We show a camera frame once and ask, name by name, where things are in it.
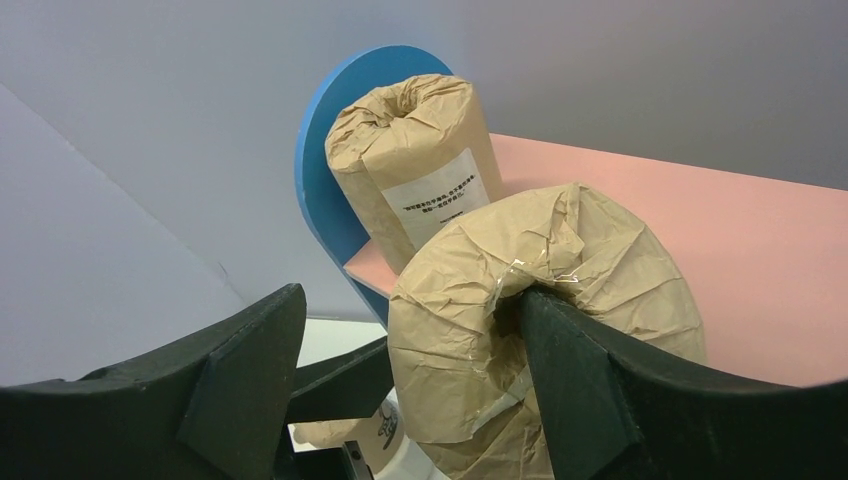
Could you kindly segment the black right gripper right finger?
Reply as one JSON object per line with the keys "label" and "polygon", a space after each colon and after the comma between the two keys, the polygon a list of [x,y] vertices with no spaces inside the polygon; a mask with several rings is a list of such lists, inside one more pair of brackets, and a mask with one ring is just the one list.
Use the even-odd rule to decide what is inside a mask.
{"label": "black right gripper right finger", "polygon": [[667,353],[551,291],[518,300],[559,479],[843,479],[847,384],[790,387]]}

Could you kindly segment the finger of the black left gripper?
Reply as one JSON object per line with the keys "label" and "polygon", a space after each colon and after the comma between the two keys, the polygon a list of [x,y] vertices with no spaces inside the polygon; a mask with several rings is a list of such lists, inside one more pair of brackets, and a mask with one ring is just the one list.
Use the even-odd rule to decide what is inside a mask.
{"label": "finger of the black left gripper", "polygon": [[371,417],[394,387],[387,338],[296,369],[286,422]]}

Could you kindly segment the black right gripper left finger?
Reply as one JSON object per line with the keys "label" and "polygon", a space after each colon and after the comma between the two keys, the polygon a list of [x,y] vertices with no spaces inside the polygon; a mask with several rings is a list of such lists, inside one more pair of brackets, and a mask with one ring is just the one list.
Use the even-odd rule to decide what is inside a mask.
{"label": "black right gripper left finger", "polygon": [[1,391],[5,479],[269,479],[304,335],[286,285],[75,381]]}

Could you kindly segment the brown roll cloud logo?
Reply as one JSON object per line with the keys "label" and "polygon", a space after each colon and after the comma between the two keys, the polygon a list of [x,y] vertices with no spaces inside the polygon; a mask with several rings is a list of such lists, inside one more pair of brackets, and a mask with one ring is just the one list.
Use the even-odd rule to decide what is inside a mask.
{"label": "brown roll cloud logo", "polygon": [[448,222],[389,302],[407,434],[451,479],[550,479],[547,383],[578,392],[563,315],[707,360],[693,293],[636,214],[580,183],[528,190]]}

